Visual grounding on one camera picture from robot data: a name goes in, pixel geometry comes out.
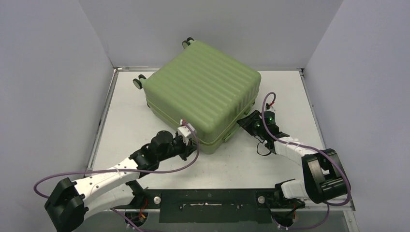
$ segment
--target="ribbed suitcase shell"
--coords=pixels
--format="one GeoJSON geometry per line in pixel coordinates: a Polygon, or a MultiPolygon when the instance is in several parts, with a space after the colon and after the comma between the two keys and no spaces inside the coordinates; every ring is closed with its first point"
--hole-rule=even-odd
{"type": "Polygon", "coordinates": [[[256,70],[196,40],[142,85],[154,114],[174,129],[180,119],[191,123],[211,154],[238,129],[260,82],[256,70]]]}

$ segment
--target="gray wall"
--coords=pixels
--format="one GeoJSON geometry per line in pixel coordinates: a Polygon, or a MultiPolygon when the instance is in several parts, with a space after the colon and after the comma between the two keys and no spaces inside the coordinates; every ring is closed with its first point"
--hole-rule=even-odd
{"type": "Polygon", "coordinates": [[[85,169],[112,71],[78,1],[0,2],[0,231],[55,231],[33,184],[85,169]]]}
{"type": "Polygon", "coordinates": [[[305,77],[363,232],[409,231],[410,1],[344,0],[305,77]]]}
{"type": "Polygon", "coordinates": [[[189,36],[252,66],[305,67],[342,0],[80,0],[114,66],[160,67],[189,36]]]}

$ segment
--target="metal frame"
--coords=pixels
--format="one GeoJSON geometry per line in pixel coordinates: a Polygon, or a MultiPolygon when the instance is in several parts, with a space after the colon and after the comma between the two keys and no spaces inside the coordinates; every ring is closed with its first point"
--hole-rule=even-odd
{"type": "MultiPolygon", "coordinates": [[[[316,115],[315,115],[315,112],[314,112],[314,109],[313,109],[313,105],[310,101],[310,97],[308,95],[308,90],[306,88],[305,78],[304,78],[304,75],[303,75],[303,69],[286,69],[286,68],[281,69],[281,68],[271,68],[271,67],[253,67],[253,68],[255,68],[256,70],[259,70],[259,71],[299,71],[299,74],[300,74],[300,77],[301,77],[301,80],[302,80],[302,83],[303,83],[303,86],[304,86],[304,89],[305,89],[305,93],[306,93],[306,96],[307,96],[307,100],[309,102],[309,105],[310,105],[310,108],[311,108],[311,111],[312,111],[312,114],[313,114],[313,118],[315,120],[317,130],[319,132],[319,136],[320,136],[322,146],[325,148],[325,143],[324,143],[324,140],[323,140],[322,132],[320,130],[319,123],[317,121],[317,118],[316,118],[316,115]]],[[[96,159],[96,156],[97,156],[98,148],[99,148],[100,141],[101,141],[102,132],[103,132],[103,129],[104,129],[104,126],[105,126],[105,121],[106,121],[106,118],[107,118],[107,115],[108,115],[108,110],[110,108],[111,99],[112,99],[112,96],[113,96],[113,93],[114,93],[114,89],[115,89],[115,85],[116,85],[116,82],[117,82],[119,72],[144,72],[144,71],[146,72],[146,71],[157,71],[158,69],[159,68],[150,68],[150,67],[116,67],[116,68],[114,68],[111,84],[110,84],[110,87],[109,87],[109,90],[108,90],[108,93],[107,93],[104,109],[103,109],[103,112],[102,112],[102,116],[101,116],[101,119],[100,119],[98,129],[97,129],[93,149],[92,149],[89,161],[88,161],[87,171],[93,170],[93,167],[94,167],[94,162],[95,162],[95,159],[96,159]]],[[[312,202],[310,200],[307,200],[307,199],[305,200],[305,203],[306,203],[306,207],[302,208],[302,209],[299,209],[299,211],[326,211],[326,209],[327,209],[327,206],[323,203],[322,204],[315,204],[314,202],[312,202]]],[[[121,209],[121,210],[126,211],[126,212],[139,212],[139,209],[121,209]]],[[[347,223],[348,228],[349,228],[349,231],[350,232],[358,232],[359,231],[358,227],[357,227],[356,220],[354,218],[354,214],[353,214],[353,212],[355,210],[353,201],[351,201],[350,204],[345,205],[345,206],[331,207],[331,210],[332,211],[343,211],[344,215],[345,215],[346,223],[347,223]]],[[[159,212],[159,211],[160,211],[160,209],[145,209],[144,210],[144,212],[159,212]]],[[[288,211],[288,209],[271,209],[271,211],[272,212],[281,212],[281,211],[288,211]]]]}

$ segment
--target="white table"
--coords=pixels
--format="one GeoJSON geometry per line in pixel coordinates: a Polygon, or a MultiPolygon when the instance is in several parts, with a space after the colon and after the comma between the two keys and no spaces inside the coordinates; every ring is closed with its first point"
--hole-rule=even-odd
{"type": "MultiPolygon", "coordinates": [[[[149,143],[158,131],[175,132],[154,116],[146,105],[144,91],[132,83],[139,74],[148,78],[152,73],[119,72],[95,162],[90,165],[94,170],[106,169],[122,161],[149,143]]],[[[299,71],[263,71],[261,75],[259,96],[252,110],[261,110],[265,95],[276,92],[278,97],[274,107],[280,129],[305,144],[322,148],[299,71]]],[[[150,189],[240,189],[273,188],[284,180],[303,178],[302,168],[292,161],[273,154],[259,156],[257,143],[244,130],[239,130],[214,154],[200,154],[190,168],[173,174],[149,174],[138,182],[150,189]]],[[[168,159],[160,163],[159,170],[182,167],[189,160],[168,159]]]]}

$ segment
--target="screw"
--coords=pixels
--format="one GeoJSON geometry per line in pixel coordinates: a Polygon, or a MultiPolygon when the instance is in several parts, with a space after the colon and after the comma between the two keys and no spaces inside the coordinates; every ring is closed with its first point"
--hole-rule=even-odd
{"type": "Polygon", "coordinates": [[[258,202],[261,204],[265,203],[265,197],[264,196],[258,197],[258,202]]]}
{"type": "Polygon", "coordinates": [[[154,203],[155,204],[161,203],[161,197],[154,197],[154,203]]]}

